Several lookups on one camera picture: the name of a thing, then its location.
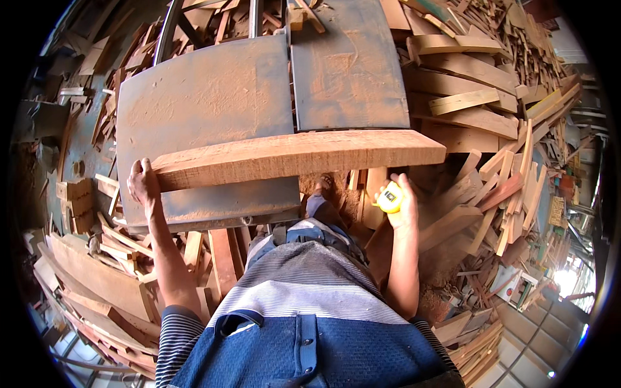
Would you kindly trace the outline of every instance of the leg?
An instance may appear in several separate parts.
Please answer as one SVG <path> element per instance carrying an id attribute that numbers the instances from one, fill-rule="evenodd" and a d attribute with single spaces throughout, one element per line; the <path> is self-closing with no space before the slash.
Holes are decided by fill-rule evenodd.
<path id="1" fill-rule="evenodd" d="M 338 214 L 338 210 L 326 200 L 326 197 L 333 189 L 334 180 L 328 174 L 323 174 L 317 184 L 315 191 L 306 202 L 306 212 L 312 217 L 326 225 L 335 225 L 344 232 L 347 231 L 345 223 Z"/>

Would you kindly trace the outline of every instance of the striped shirt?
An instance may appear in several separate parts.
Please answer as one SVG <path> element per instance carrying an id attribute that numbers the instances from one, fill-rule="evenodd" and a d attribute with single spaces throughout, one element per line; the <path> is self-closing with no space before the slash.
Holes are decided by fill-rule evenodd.
<path id="1" fill-rule="evenodd" d="M 307 219 L 286 241 L 254 245 L 207 327 L 165 309 L 157 387 L 407 386 L 457 372 L 426 322 L 386 305 L 351 239 Z"/>

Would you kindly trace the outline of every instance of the tape measure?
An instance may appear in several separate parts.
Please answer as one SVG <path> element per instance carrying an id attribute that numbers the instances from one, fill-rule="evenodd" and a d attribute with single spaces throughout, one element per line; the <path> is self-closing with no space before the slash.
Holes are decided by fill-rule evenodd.
<path id="1" fill-rule="evenodd" d="M 395 182 L 390 182 L 386 189 L 379 194 L 377 203 L 373 206 L 379 206 L 384 213 L 396 213 L 401 209 L 403 201 L 403 191 Z"/>

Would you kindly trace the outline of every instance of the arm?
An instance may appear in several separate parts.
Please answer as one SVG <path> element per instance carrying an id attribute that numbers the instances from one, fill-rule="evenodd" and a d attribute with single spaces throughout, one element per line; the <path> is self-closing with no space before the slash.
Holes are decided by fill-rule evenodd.
<path id="1" fill-rule="evenodd" d="M 151 162 L 144 158 L 137 160 L 127 179 L 132 199 L 145 208 L 151 245 L 155 254 L 153 260 L 158 275 L 158 285 L 166 306 L 181 305 L 201 316 L 201 304 L 196 294 L 195 281 L 191 278 L 164 218 L 161 205 L 160 185 L 151 169 Z"/>
<path id="2" fill-rule="evenodd" d="M 391 179 L 399 184 L 404 198 L 401 209 L 388 214 L 394 230 L 392 261 L 386 302 L 404 319 L 416 315 L 419 306 L 419 229 L 416 196 L 405 174 L 392 174 Z"/>

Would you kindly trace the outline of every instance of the hand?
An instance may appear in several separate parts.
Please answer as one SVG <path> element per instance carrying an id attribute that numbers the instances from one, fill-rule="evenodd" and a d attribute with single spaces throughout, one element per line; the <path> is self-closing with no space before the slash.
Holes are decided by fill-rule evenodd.
<path id="1" fill-rule="evenodd" d="M 145 207 L 145 213 L 151 212 L 161 199 L 160 184 L 148 158 L 134 162 L 127 178 L 127 187 L 132 199 Z"/>
<path id="2" fill-rule="evenodd" d="M 388 213 L 388 220 L 392 225 L 392 229 L 395 232 L 397 230 L 417 232 L 419 214 L 416 195 L 414 195 L 414 192 L 412 191 L 407 175 L 391 174 L 390 178 L 399 185 L 401 191 L 403 192 L 403 201 L 401 202 L 399 211 L 392 214 Z M 387 180 L 384 186 L 379 188 L 379 192 L 384 191 L 388 183 L 389 181 Z M 375 194 L 375 201 L 378 200 L 379 192 Z"/>

